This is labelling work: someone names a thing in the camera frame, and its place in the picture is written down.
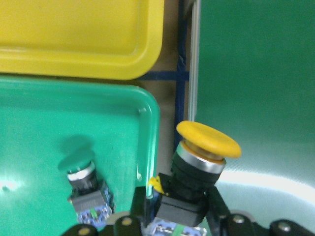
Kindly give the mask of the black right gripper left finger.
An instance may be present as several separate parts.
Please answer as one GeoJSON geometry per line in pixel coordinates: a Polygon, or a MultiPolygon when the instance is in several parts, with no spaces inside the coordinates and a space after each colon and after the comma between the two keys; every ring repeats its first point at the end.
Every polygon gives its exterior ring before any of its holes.
{"type": "Polygon", "coordinates": [[[130,214],[137,217],[143,226],[148,226],[153,222],[156,216],[157,201],[157,193],[153,193],[148,197],[145,186],[136,187],[132,199],[130,214]]]}

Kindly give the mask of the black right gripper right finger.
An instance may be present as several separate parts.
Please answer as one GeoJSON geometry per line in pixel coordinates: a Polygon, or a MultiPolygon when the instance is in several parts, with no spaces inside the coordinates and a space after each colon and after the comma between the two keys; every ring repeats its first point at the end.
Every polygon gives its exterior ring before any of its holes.
{"type": "Polygon", "coordinates": [[[215,186],[206,192],[206,198],[208,201],[208,210],[205,217],[211,235],[224,236],[224,227],[226,226],[226,220],[230,215],[230,211],[215,186]]]}

